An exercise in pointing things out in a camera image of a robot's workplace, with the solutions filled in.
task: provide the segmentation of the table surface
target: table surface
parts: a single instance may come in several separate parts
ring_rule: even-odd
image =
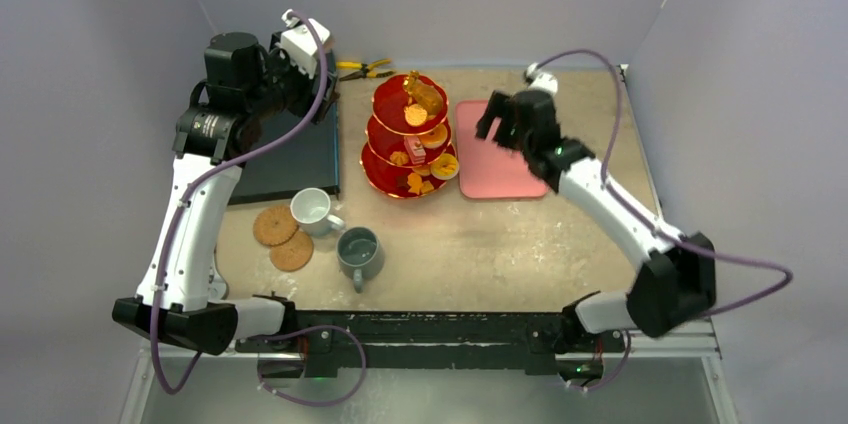
[[[520,71],[428,70],[451,103],[487,99],[493,90],[524,87]],[[557,72],[557,116],[563,133],[602,155],[615,116],[615,94],[602,71]],[[253,294],[292,299],[302,309],[410,311],[552,311],[595,290],[626,289],[633,268],[583,212],[548,193],[542,199],[465,198],[458,179],[421,199],[386,197],[368,184],[359,164],[371,95],[382,80],[340,85],[342,193],[335,214],[349,227],[371,228],[386,251],[382,272],[357,294],[335,256],[338,234],[315,238],[306,267],[278,271],[269,249],[253,238],[263,209],[288,201],[231,206],[218,238],[218,270],[229,299]],[[610,170],[649,209],[654,195],[629,102]]]

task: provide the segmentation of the black metal frame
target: black metal frame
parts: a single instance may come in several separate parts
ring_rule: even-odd
[[[598,338],[605,352],[621,352],[613,332],[587,336],[572,346],[562,340],[568,326],[561,312],[362,312],[296,310],[289,302],[281,333],[319,325],[348,329],[365,348],[369,368],[514,369],[527,375],[572,377],[572,365],[556,359],[565,352],[592,353]],[[345,335],[308,335],[306,377],[335,377],[340,368],[358,368],[359,352]],[[250,339],[240,353],[297,353],[298,343]]]

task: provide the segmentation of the white mug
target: white mug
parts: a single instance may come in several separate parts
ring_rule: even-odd
[[[330,195],[317,187],[295,194],[290,207],[294,220],[310,236],[323,236],[333,229],[344,229],[344,221],[330,214]]]

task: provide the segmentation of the pink tray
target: pink tray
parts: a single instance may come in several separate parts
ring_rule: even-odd
[[[456,105],[456,144],[459,153],[459,188],[471,199],[538,198],[548,186],[530,174],[520,153],[510,153],[489,140],[474,137],[477,121],[488,101],[462,101]],[[490,131],[494,134],[498,119]]]

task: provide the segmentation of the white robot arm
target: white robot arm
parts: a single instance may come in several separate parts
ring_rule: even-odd
[[[290,11],[283,21],[287,29],[273,37],[270,50],[262,48],[254,36],[238,32],[215,36],[206,49],[207,79],[192,92],[189,109],[177,122],[174,178],[159,242],[135,295],[118,299],[112,310],[113,320],[144,337],[150,337],[157,291],[161,291],[158,338],[166,344],[220,354],[233,339],[281,330],[287,305],[284,299],[220,300],[224,296],[214,282],[215,244],[242,168],[233,166],[214,174],[202,182],[189,202],[183,199],[187,186],[256,143],[259,119],[282,110],[303,116],[313,102],[318,53],[328,50],[332,36],[310,19],[324,44],[320,51]],[[204,88],[208,103],[199,102]],[[333,99],[331,92],[322,107],[331,105]],[[168,242],[168,228],[180,207],[185,208],[182,218]],[[166,245],[170,245],[170,253],[162,263]],[[166,266],[162,281],[157,275],[159,265]]]
[[[586,335],[615,329],[639,329],[650,337],[660,337],[712,307],[716,297],[714,260],[659,236],[674,236],[707,249],[712,249],[712,243],[700,233],[684,235],[611,176],[604,181],[602,162],[594,153],[579,140],[560,134],[553,102],[557,92],[554,76],[533,64],[525,81],[528,89],[514,95],[493,93],[477,123],[477,138],[487,139],[495,119],[500,119],[493,140],[501,147],[520,150],[530,171],[588,214],[637,274],[629,291],[595,293],[566,306],[566,340],[577,342]],[[645,216],[651,227],[640,222],[634,212]]]

